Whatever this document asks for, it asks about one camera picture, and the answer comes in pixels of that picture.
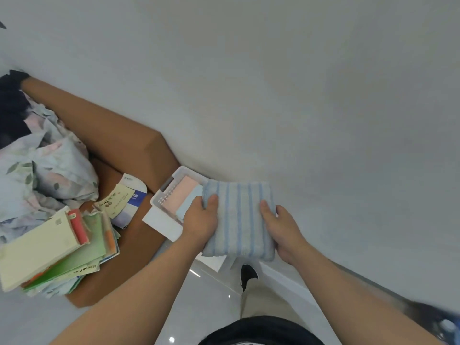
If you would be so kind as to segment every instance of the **black shoe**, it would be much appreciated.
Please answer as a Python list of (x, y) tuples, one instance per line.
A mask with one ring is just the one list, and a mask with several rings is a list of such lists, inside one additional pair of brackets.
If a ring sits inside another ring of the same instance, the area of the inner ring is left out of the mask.
[(243, 292), (246, 290), (247, 282), (251, 278), (259, 279), (259, 276), (256, 273), (256, 270), (253, 269), (249, 264), (244, 264), (241, 267), (241, 287), (243, 287)]

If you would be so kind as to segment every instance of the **white floor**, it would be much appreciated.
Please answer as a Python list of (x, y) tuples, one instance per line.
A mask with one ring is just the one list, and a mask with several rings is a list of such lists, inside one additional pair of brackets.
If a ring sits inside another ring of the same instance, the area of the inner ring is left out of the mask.
[[(219, 274), (195, 261), (177, 296), (157, 345), (174, 342), (196, 345), (212, 331), (239, 318), (241, 287), (237, 259), (231, 269)], [(261, 277), (294, 307), (309, 329), (325, 344), (340, 344), (324, 315), (274, 280)], [(5, 345), (48, 344), (85, 310), (76, 309), (66, 298), (29, 298), (16, 290), (0, 294), (0, 339)]]

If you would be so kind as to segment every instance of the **black shirt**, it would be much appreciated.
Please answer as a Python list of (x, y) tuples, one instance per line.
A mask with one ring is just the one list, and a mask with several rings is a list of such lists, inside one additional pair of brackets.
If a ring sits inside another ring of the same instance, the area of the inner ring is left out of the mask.
[(198, 345), (324, 345), (302, 326), (272, 316), (248, 317), (211, 333)]

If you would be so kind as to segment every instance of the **stack of paper bags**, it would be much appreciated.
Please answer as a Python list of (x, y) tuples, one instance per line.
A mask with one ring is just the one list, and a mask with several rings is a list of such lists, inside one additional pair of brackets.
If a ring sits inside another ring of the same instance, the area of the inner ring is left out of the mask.
[(4, 291), (22, 286), (29, 296), (71, 293), (82, 278), (120, 253), (106, 212), (82, 215), (68, 207), (0, 248)]

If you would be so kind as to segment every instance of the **khaki pants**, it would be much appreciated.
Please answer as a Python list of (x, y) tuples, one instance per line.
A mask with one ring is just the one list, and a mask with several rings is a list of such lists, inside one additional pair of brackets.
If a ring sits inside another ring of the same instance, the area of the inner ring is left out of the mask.
[(257, 278), (247, 282), (241, 297), (240, 318), (252, 316), (275, 316), (307, 328), (291, 305)]

